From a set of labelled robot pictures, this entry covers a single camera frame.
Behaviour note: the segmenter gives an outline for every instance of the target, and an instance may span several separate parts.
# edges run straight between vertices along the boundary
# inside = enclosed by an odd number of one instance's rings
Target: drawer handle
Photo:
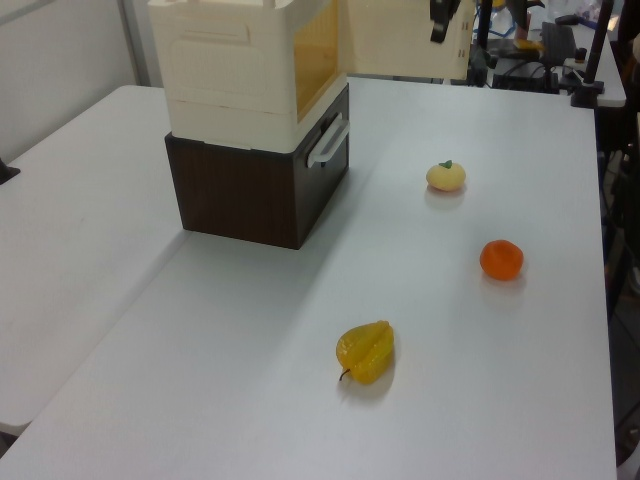
[[[343,120],[342,114],[339,113],[311,150],[307,158],[307,167],[311,168],[314,163],[326,163],[331,160],[347,135],[349,135],[349,120]]]

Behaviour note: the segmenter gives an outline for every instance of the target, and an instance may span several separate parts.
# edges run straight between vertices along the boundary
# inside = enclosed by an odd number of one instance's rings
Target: wall
[[[162,87],[160,64],[153,31],[149,19],[147,3],[149,0],[124,0],[127,23],[131,31],[131,43],[135,53],[140,80],[143,85]]]
[[[115,0],[55,0],[0,25],[0,46],[5,162],[119,86],[136,83]]]

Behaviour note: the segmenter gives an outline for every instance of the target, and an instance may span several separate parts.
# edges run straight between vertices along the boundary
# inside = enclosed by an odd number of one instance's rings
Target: wooden box
[[[307,166],[309,154],[340,114],[348,120],[348,86],[289,154],[167,135],[183,227],[299,249],[349,168],[348,136],[330,160]]]

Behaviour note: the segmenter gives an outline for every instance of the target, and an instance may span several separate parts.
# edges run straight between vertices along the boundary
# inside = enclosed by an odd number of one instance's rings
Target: orange
[[[480,254],[480,266],[484,273],[496,280],[513,280],[520,273],[524,254],[507,240],[487,243]]]

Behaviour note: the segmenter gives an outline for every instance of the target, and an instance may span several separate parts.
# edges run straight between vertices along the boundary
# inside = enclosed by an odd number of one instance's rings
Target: small yellow fruit
[[[340,380],[350,373],[357,382],[373,383],[393,359],[393,328],[385,320],[352,328],[338,340],[336,356],[343,368]]]
[[[427,183],[433,188],[445,192],[453,192],[464,185],[467,174],[459,163],[449,160],[446,163],[439,163],[427,172]]]

